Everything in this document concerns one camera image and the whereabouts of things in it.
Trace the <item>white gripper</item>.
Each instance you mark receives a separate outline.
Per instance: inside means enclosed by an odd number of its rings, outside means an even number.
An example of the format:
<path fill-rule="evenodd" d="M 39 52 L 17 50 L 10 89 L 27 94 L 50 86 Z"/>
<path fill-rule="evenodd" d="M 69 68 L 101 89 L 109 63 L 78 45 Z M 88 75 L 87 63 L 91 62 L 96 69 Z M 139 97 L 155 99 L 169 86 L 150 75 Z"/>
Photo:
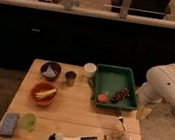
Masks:
<path fill-rule="evenodd" d="M 136 113 L 137 120 L 145 119 L 149 113 L 151 113 L 151 109 L 148 108 L 148 105 L 153 103 L 153 100 L 149 99 L 149 97 L 145 96 L 142 90 L 137 91 L 137 98 L 138 98 L 138 112 Z"/>

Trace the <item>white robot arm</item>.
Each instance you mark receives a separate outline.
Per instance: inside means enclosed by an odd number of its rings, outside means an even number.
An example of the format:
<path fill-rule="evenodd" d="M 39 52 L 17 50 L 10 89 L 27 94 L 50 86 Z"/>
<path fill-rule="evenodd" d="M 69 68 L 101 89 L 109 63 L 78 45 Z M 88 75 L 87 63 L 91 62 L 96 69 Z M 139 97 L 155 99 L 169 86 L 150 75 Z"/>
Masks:
<path fill-rule="evenodd" d="M 151 113 L 150 105 L 165 100 L 175 112 L 175 63 L 149 68 L 146 82 L 137 89 L 137 119 L 142 120 Z"/>

